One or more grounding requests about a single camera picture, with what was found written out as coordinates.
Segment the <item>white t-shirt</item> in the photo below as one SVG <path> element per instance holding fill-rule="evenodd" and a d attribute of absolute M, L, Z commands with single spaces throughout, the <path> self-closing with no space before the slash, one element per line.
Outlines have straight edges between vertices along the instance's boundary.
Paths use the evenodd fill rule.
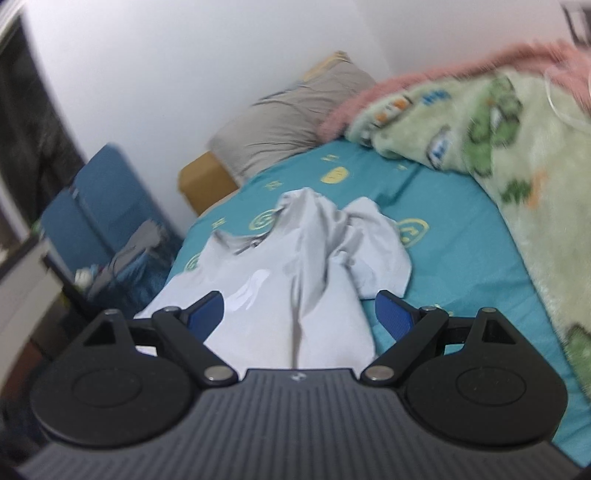
<path fill-rule="evenodd" d="M 360 197 L 338 208 L 310 188 L 283 194 L 266 233 L 209 236 L 197 266 L 141 312 L 184 309 L 211 291 L 224 314 L 204 344 L 239 375 L 249 369 L 351 368 L 377 356 L 362 303 L 403 296 L 412 262 L 396 223 Z"/>

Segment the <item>blue folding chair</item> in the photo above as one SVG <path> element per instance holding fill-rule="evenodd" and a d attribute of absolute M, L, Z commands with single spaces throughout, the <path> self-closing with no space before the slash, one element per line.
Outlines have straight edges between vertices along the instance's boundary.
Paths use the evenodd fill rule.
<path fill-rule="evenodd" d="M 132 261 L 98 295 L 87 297 L 93 281 L 146 220 L 169 239 Z M 86 301 L 139 310 L 164 286 L 182 239 L 144 188 L 119 148 L 102 147 L 41 215 L 52 247 L 49 264 Z"/>

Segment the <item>grey cloth on chair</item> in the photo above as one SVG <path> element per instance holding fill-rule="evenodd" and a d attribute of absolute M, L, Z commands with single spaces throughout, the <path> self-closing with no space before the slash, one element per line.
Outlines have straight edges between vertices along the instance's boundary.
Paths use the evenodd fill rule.
<path fill-rule="evenodd" d="M 149 252 L 169 239 L 167 230 L 153 220 L 144 221 L 129 237 L 121 250 L 115 253 L 110 262 L 104 266 L 90 289 L 87 297 L 94 298 L 111 283 L 132 261 L 143 253 Z"/>

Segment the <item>teal smiley bed sheet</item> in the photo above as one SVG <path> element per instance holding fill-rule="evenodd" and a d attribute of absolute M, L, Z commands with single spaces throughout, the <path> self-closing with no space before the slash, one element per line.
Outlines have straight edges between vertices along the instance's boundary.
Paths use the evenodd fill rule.
<path fill-rule="evenodd" d="M 273 165 L 235 197 L 201 215 L 188 230 L 170 273 L 192 270 L 212 230 L 266 232 L 277 199 L 310 187 L 339 208 L 372 199 L 399 225 L 413 263 L 405 299 L 457 316 L 499 309 L 562 377 L 568 406 L 555 445 L 576 463 L 590 462 L 590 404 L 581 391 L 545 308 L 495 203 L 470 176 L 389 160 L 348 141 L 335 141 Z"/>

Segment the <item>yellow-brown bed headboard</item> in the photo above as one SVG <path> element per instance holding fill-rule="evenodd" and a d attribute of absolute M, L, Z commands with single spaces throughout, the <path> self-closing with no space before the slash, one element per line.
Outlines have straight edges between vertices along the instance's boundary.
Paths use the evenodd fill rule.
<path fill-rule="evenodd" d="M 239 189 L 211 151 L 206 151 L 180 170 L 177 186 L 197 216 Z"/>

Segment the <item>white cabinet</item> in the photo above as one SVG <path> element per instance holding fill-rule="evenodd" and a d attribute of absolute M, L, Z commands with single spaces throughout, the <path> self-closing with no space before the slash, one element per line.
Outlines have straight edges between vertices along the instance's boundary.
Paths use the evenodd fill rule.
<path fill-rule="evenodd" d="M 1 279 L 1 386 L 61 293 L 61 282 L 43 262 L 48 242 L 30 238 L 25 246 L 30 249 Z"/>

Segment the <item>green cartoon fleece blanket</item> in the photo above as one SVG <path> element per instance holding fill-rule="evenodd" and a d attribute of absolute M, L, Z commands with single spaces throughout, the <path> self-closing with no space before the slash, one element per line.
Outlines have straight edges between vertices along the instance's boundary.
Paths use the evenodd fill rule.
<path fill-rule="evenodd" d="M 471 176 L 493 200 L 583 389 L 590 386 L 590 122 L 573 96 L 500 69 L 382 93 L 349 141 Z"/>

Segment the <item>grey pillow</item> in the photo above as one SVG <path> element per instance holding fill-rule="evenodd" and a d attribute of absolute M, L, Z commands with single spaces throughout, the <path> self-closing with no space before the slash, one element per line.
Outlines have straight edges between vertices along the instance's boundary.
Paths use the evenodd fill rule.
<path fill-rule="evenodd" d="M 318 127 L 345 101 L 376 84 L 337 51 L 286 90 L 263 97 L 219 129 L 207 148 L 239 186 L 320 144 Z"/>

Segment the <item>pink fluffy blanket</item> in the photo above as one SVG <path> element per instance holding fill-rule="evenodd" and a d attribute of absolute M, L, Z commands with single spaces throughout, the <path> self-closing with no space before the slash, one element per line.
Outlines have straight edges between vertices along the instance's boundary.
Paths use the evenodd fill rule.
<path fill-rule="evenodd" d="M 523 42 L 509 45 L 479 60 L 436 67 L 419 73 L 393 76 L 353 95 L 352 98 L 332 110 L 317 129 L 318 141 L 325 144 L 338 139 L 344 134 L 356 115 L 359 115 L 370 103 L 423 82 L 448 77 L 471 78 L 504 67 L 542 76 L 547 69 L 562 63 L 583 63 L 589 59 L 586 51 L 576 48 L 565 40 Z"/>

